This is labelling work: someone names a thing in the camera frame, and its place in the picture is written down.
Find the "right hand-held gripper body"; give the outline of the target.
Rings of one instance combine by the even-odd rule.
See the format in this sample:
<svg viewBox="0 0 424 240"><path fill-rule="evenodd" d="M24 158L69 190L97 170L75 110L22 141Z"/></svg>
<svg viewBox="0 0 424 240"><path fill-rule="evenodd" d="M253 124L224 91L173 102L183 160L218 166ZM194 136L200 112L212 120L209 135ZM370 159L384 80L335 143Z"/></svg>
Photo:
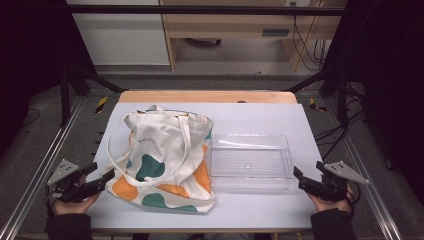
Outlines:
<svg viewBox="0 0 424 240"><path fill-rule="evenodd" d="M353 170L343 161L324 163L329 171L327 175L321 172L321 181L316 184L314 196L325 201L341 201L348 191L348 181L369 185L370 181Z"/></svg>

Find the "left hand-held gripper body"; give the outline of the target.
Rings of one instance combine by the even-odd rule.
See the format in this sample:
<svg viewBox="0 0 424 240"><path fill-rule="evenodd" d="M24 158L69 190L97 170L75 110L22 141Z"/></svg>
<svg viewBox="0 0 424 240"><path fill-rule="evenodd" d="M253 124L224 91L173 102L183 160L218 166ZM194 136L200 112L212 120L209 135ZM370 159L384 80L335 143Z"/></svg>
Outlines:
<svg viewBox="0 0 424 240"><path fill-rule="evenodd" d="M83 168L62 159L46 183L46 197L77 203L91 196L86 182L89 174L84 174Z"/></svg>

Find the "clear plastic tray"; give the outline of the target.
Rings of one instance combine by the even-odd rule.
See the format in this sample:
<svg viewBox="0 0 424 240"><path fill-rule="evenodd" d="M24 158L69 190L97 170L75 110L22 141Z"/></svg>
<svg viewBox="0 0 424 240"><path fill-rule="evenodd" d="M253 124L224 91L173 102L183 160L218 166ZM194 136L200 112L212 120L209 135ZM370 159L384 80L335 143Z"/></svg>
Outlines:
<svg viewBox="0 0 424 240"><path fill-rule="evenodd" d="M216 191L274 193L287 189L294 179L284 135L214 134L208 157Z"/></svg>

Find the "white patterned canvas tote bag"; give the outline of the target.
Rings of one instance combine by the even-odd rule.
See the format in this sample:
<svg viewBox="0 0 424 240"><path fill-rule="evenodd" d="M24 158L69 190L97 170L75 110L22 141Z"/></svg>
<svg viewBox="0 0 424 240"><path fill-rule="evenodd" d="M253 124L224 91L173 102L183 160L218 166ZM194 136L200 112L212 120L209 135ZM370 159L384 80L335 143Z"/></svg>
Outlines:
<svg viewBox="0 0 424 240"><path fill-rule="evenodd" d="M153 105L121 123L130 130L128 150L109 157L115 173L106 184L111 194L137 205L197 213L215 205L205 160L212 120Z"/></svg>

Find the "person's right hand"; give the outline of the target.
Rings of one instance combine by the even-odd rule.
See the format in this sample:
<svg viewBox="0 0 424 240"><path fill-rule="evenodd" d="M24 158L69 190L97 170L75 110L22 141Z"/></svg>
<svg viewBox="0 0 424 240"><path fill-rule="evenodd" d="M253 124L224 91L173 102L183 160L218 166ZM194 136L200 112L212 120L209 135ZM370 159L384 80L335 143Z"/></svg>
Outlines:
<svg viewBox="0 0 424 240"><path fill-rule="evenodd" d="M345 211L345 212L352 211L351 205L350 205L351 196L349 194L346 195L344 200L336 201L336 202L324 201L312 194L307 194L307 196L310 198L310 200L314 204L317 212L327 211L331 209L338 209L340 211Z"/></svg>

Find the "person's left hand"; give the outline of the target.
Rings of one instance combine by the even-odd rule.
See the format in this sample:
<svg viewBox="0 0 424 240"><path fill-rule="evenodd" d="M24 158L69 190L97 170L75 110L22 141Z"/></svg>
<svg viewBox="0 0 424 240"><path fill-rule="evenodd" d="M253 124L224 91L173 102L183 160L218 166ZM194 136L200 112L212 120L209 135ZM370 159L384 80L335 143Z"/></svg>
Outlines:
<svg viewBox="0 0 424 240"><path fill-rule="evenodd" d="M100 196L100 193L90 196L79 203L65 203L60 200L57 200L53 204L53 212L56 215L86 214L88 209L96 202L99 196Z"/></svg>

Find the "yellow black hazard tape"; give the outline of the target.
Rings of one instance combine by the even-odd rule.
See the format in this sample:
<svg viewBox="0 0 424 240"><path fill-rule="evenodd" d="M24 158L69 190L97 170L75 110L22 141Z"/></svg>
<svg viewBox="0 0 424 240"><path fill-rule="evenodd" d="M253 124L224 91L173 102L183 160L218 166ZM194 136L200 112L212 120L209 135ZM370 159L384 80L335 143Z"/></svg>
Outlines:
<svg viewBox="0 0 424 240"><path fill-rule="evenodd" d="M312 109L312 110L317 110L317 111L320 111L320 112L327 112L326 107L320 107L320 106L316 105L314 98L309 99L309 106L310 106L310 109Z"/></svg>
<svg viewBox="0 0 424 240"><path fill-rule="evenodd" d="M97 104L97 107L95 109L95 113L101 113L102 112L102 110L104 108L104 105L107 102L107 99L108 99L107 96L103 96L103 97L100 98L100 100L99 100L99 102Z"/></svg>

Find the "pale blue table mat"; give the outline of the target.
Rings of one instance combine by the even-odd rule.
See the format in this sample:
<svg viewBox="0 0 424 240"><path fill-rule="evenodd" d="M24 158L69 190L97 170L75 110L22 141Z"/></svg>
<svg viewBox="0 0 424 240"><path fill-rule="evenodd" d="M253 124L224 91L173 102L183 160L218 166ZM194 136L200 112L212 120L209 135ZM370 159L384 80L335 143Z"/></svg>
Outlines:
<svg viewBox="0 0 424 240"><path fill-rule="evenodd" d="M167 103L167 110L199 113L212 119L214 134L272 134L287 138L294 167L318 179L321 156L304 109L289 103ZM315 208L294 177L280 192L221 192L206 213L139 206L102 194L90 208L92 228L115 233L308 231Z"/></svg>

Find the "wooden table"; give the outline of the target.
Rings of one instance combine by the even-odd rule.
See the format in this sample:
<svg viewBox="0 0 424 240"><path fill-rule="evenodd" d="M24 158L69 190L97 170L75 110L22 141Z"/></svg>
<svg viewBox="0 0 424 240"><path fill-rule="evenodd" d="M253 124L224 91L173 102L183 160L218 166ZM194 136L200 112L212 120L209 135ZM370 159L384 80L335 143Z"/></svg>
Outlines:
<svg viewBox="0 0 424 240"><path fill-rule="evenodd" d="M125 91L119 103L289 103L297 99L282 91L203 91L203 90L141 90Z"/></svg>

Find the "white cabinet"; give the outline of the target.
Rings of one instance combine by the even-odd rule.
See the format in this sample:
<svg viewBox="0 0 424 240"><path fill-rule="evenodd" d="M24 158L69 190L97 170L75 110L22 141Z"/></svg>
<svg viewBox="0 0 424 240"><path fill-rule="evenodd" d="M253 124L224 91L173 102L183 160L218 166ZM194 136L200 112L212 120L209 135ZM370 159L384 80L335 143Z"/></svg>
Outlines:
<svg viewBox="0 0 424 240"><path fill-rule="evenodd" d="M74 14L96 66L168 65L160 14Z"/></svg>

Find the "light wooden desk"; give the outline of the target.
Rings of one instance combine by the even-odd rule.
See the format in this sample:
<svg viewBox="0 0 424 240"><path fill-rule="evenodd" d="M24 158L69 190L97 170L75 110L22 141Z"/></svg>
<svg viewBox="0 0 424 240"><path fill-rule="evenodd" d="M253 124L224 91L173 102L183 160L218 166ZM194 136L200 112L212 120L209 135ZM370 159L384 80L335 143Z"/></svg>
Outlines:
<svg viewBox="0 0 424 240"><path fill-rule="evenodd" d="M249 6L343 8L348 0L159 0L162 6ZM293 70L307 57L313 39L330 40L338 27L338 16L203 15L165 14L165 32L179 39L259 38L277 39Z"/></svg>

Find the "aluminium rail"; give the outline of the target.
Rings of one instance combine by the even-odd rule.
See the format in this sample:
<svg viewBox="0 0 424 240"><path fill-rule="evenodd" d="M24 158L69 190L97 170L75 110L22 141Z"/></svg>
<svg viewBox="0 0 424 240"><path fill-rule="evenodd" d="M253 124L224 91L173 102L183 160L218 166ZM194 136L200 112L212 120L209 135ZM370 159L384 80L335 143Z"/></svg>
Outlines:
<svg viewBox="0 0 424 240"><path fill-rule="evenodd" d="M336 160L344 160L369 180L368 185L356 186L354 188L361 191L363 199L367 200L368 206L374 214L374 218L379 225L379 228L384 235L385 240L402 240L401 234L395 224L379 189L366 168L361 154L355 146L351 133L353 125L365 119L365 114L362 110L354 110L353 107L357 103L356 100L351 105L342 108L346 113L345 117L340 117L338 114L338 103L332 98L324 98L328 113L332 117L335 124L334 129L339 132L338 138L332 143L331 147L323 155L325 162L335 162Z"/></svg>
<svg viewBox="0 0 424 240"><path fill-rule="evenodd" d="M14 211L0 229L0 240L14 240L39 191L44 187L50 169L67 139L84 101L84 97L75 98L68 120L59 128Z"/></svg>

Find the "black metal frame stand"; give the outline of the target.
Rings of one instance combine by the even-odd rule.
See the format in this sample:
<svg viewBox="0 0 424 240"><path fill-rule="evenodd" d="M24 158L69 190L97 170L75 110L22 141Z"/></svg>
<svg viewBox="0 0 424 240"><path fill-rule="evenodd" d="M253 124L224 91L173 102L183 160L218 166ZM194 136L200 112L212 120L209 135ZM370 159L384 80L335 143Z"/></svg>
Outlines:
<svg viewBox="0 0 424 240"><path fill-rule="evenodd" d="M319 90L319 93L322 97L330 97L335 91L338 91L337 119L341 126L344 129L347 129L347 78L343 70L330 66L312 75L311 77L308 77L306 80L288 88L287 92L296 93L319 80L324 81Z"/></svg>
<svg viewBox="0 0 424 240"><path fill-rule="evenodd" d="M91 72L78 65L68 65L63 69L60 75L62 126L64 126L71 117L69 87L72 87L78 96L87 96L90 92L90 88L86 83L87 79L91 79L115 93L122 93L125 91L124 88L111 83L97 73Z"/></svg>

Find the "black horizontal frame bar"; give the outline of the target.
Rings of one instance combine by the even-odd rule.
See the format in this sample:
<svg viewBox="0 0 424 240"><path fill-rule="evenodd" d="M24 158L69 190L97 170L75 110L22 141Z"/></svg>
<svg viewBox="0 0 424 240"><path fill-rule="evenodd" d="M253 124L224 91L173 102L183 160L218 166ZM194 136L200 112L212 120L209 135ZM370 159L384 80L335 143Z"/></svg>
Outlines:
<svg viewBox="0 0 424 240"><path fill-rule="evenodd" d="M296 15L343 16L344 8L155 6L155 5L68 5L71 13L92 14L203 14L203 15Z"/></svg>

